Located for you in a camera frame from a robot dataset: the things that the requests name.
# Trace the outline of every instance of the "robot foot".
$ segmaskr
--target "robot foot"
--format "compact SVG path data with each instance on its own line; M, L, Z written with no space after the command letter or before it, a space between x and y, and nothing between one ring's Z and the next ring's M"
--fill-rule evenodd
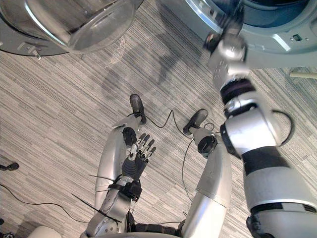
M189 122L184 126L183 133L185 135L192 134L189 129L191 127L193 128L199 128L200 124L203 123L203 121L207 118L208 111L206 109L200 109L190 118Z
M141 98L137 94L130 95L130 104L133 110L134 116L137 118L139 116L142 117L141 124L147 123L147 118L144 114L144 107L141 101Z

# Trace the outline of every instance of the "black cable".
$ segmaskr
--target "black cable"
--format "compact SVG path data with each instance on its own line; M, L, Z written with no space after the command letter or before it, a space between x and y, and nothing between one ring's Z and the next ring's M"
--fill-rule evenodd
M114 182L113 179L110 179L110 178L107 178L107 177L102 177L102 176L97 176L97 175L88 175L88 176L96 177L96 178L102 178L102 179L108 179L108 180L111 180L112 182Z
M214 129L214 124L213 124L213 123L211 123L211 122L206 123L206 124L204 125L204 128L205 128L205 129L206 129L206 125L212 125L211 131L213 131L213 129Z
M162 223L157 223L156 225L169 224L169 223L180 223L180 222L162 222Z
M151 118L149 118L149 117L146 117L146 118L149 119L150 122L152 122L156 127L158 127L158 128L163 128L163 127L166 126L166 124L167 124L167 122L168 122L168 120L169 120L169 118L170 118L170 115L172 115L172 114L173 114L173 120L174 120L174 123L175 123L175 126L176 126L177 130L178 130L183 136L185 136L185 137L191 139L191 137L188 137L187 135L185 135L185 134L179 129L179 127L178 127L178 125L177 125L177 123L176 123L175 114L174 114L174 110L173 110L173 109L170 110L169 115L168 115L168 117L167 117L165 123L164 123L162 126L156 124Z
M188 193L188 191L187 191L187 188L186 188L186 185L185 185L185 181L184 181L184 165L185 165L185 159L186 159L186 155L187 155L187 152L188 152L188 150L189 150L189 147L190 147L190 145L192 144L192 142L193 142L194 140L191 140L191 142L188 144L188 146L187 146L187 149L186 149L186 152L185 152L185 155L184 155L184 160L183 160L183 165L182 165L182 182L183 182L183 186L184 186L184 189L185 189L185 191L186 191L186 194L187 194L187 197L189 198L189 200L192 202L193 200L190 198L190 196L189 196L189 193Z
M289 121L290 121L290 124L291 124L291 129L288 133L288 136L286 137L286 139L279 145L279 146L283 146L285 144L287 144L293 137L294 133L295 133L295 122L293 120L293 118L291 117L291 115L289 115L288 113L286 112L282 112L282 111L279 111L279 110L272 110L272 112L274 113L280 113L280 114L283 114L284 116L286 116Z
M61 205L59 205L59 204L52 203L52 202L43 202L43 203L24 202L24 201L20 200L19 198L17 198L17 197L11 192L11 190L10 190L7 186L5 186L5 185L3 185L3 184L1 184L1 183L0 183L0 186L1 186L1 187L4 187L6 190L8 190L9 193L11 193L11 195L12 195L16 200L18 200L19 202L22 202L22 203L28 204L28 205L55 205L55 206L60 207L61 209L63 209L64 212L65 212L71 219L73 219L73 220L75 220L75 221L77 221L77 222L81 222L81 223L88 223L88 222L80 221L80 220L77 220L77 219L73 218L73 217L65 210L65 208L63 208L63 207L62 207Z

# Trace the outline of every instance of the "washing machine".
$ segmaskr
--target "washing machine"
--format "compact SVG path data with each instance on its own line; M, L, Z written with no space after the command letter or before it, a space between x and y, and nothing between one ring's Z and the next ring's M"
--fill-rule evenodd
M161 0L202 40L235 0ZM244 0L250 68L317 66L317 0Z
M143 0L0 0L0 50L84 54L120 38Z

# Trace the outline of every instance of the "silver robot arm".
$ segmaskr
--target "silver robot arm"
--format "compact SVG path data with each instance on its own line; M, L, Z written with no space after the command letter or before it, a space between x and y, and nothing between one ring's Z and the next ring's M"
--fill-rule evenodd
M247 227L255 238L317 237L316 200L299 172L278 151L280 127L246 79L249 70L243 42L237 34L226 32L209 66L225 105L222 139L227 151L244 163L244 189L251 212Z

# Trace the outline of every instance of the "floor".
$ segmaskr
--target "floor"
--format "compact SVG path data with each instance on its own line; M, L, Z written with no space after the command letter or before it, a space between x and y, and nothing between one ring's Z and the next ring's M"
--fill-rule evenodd
M56 202L73 217L88 221L94 212L71 193L94 203L95 178L88 174L97 174L111 125L131 113L132 93L141 96L147 116L160 124L174 109L182 127L200 108L209 111L207 121L216 129L224 122L223 105L206 66L208 52L201 39L159 1L144 2L121 46L124 51L116 43L89 55L64 54L40 61L0 53L1 163L20 164L17 171L1 172L0 179L18 198ZM250 78L272 108L294 117L295 135L281 152L317 197L317 81L290 78L291 70L317 68L258 69ZM280 121L286 136L288 121ZM141 132L151 134L158 149L141 178L143 193L134 205L135 219L182 221L190 206L181 181L189 141L172 121L163 129L148 123ZM184 174L191 194L205 162L191 146ZM233 157L232 171L232 202L220 237L249 238L242 163ZM58 207L22 204L3 188L0 199L3 232L24 238L36 226L46 225L63 238L77 238L85 230L86 224L70 219Z

